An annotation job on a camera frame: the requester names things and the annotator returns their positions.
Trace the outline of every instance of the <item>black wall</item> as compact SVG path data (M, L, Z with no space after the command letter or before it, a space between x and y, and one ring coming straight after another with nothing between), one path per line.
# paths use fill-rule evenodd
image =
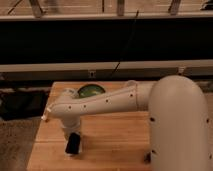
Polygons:
M213 18L0 22L0 64L213 59Z

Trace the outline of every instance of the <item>green bowl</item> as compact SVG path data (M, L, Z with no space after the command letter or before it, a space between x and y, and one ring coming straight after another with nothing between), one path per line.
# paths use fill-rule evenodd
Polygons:
M91 97L105 93L103 87L97 84L87 84L78 90L79 98Z

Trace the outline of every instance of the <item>floor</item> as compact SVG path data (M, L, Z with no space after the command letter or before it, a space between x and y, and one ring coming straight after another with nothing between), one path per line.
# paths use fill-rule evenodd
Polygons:
M200 11L207 0L182 0L179 11ZM13 11L11 6L17 2ZM116 13L117 0L39 0L43 10L49 14L100 14ZM126 12L167 12L172 0L125 0ZM31 15L29 0L1 0L0 15Z
M209 115L213 120L213 93L205 93ZM24 171L27 167L40 117L0 121L0 170ZM210 143L213 152L213 122L210 122Z

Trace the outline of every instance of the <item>wooden table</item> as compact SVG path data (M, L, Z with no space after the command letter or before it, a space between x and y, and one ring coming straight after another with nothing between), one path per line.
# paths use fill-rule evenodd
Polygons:
M56 82L48 104L64 88L79 89L89 82ZM113 91L123 82L93 82ZM70 157L64 150L66 141L60 120L49 116L41 121L28 163L28 171L150 171L144 162L149 152L149 124L147 112L128 112L82 117L82 150Z

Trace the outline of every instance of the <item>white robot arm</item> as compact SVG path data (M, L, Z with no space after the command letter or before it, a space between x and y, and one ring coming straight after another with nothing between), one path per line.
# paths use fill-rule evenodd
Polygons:
M188 78L168 76L84 99L66 89L48 107L67 134L79 131L81 115L147 109L153 171L211 171L207 105Z

